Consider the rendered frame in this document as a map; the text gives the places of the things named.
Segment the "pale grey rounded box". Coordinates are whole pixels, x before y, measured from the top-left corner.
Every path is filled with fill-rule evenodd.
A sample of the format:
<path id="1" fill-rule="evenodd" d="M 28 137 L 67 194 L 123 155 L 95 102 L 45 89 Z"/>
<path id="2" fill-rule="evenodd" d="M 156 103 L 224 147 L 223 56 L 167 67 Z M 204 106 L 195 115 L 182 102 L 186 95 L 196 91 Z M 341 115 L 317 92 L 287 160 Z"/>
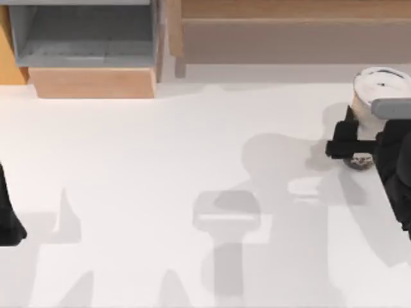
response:
<path id="1" fill-rule="evenodd" d="M 375 99 L 371 113 L 378 119 L 411 119 L 411 98 Z"/>

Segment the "white cup with lid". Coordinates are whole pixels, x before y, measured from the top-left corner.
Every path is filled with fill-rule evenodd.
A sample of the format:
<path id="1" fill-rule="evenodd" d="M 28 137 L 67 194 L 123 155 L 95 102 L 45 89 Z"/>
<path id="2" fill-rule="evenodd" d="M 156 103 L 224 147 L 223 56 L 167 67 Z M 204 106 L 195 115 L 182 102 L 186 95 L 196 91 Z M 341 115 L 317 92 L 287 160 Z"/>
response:
<path id="1" fill-rule="evenodd" d="M 381 98 L 411 98 L 411 76 L 391 67 L 368 67 L 354 77 L 353 90 L 351 109 L 359 122 L 358 139 L 373 140 L 386 121 L 372 114 L 371 103 Z"/>

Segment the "pale wooden drawer front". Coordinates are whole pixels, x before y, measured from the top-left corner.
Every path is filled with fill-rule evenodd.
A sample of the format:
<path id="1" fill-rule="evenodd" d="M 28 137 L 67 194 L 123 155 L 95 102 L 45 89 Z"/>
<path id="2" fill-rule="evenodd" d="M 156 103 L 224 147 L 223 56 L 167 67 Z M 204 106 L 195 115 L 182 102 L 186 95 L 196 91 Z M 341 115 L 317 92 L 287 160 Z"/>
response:
<path id="1" fill-rule="evenodd" d="M 40 98 L 148 99 L 155 97 L 154 67 L 30 67 L 30 80 Z"/>

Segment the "wooden open shelf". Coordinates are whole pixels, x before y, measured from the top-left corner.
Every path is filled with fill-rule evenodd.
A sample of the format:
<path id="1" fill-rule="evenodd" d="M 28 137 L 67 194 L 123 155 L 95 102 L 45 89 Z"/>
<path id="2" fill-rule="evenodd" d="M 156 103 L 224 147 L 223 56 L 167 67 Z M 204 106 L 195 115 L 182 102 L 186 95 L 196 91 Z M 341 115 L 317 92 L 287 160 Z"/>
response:
<path id="1" fill-rule="evenodd" d="M 191 65 L 411 62 L 411 0 L 163 0 L 176 73 Z"/>

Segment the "wooden cupboard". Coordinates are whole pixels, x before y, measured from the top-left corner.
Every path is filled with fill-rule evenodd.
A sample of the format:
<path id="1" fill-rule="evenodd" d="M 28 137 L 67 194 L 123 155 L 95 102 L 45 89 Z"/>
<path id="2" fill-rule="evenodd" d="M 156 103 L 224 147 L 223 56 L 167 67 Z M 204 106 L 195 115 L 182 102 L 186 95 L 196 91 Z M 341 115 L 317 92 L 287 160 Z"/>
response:
<path id="1" fill-rule="evenodd" d="M 25 85 L 28 79 L 28 68 L 15 63 L 8 7 L 0 5 L 0 85 Z"/>

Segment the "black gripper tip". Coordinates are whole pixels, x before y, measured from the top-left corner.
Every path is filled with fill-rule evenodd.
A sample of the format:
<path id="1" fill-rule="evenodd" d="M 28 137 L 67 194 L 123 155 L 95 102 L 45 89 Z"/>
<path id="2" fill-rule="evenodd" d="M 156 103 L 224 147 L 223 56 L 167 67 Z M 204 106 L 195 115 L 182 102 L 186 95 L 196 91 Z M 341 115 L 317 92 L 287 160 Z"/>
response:
<path id="1" fill-rule="evenodd" d="M 27 235 L 25 227 L 13 210 L 3 165 L 0 163 L 0 247 L 17 246 Z"/>

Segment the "grey pierced drawer inside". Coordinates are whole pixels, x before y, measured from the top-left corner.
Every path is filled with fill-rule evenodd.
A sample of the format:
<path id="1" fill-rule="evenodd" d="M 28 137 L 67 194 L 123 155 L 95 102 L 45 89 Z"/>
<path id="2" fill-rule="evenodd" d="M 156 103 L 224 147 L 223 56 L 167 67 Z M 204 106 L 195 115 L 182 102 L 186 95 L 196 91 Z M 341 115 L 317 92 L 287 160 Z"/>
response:
<path id="1" fill-rule="evenodd" d="M 150 67 L 159 0 L 0 0 L 21 67 Z"/>

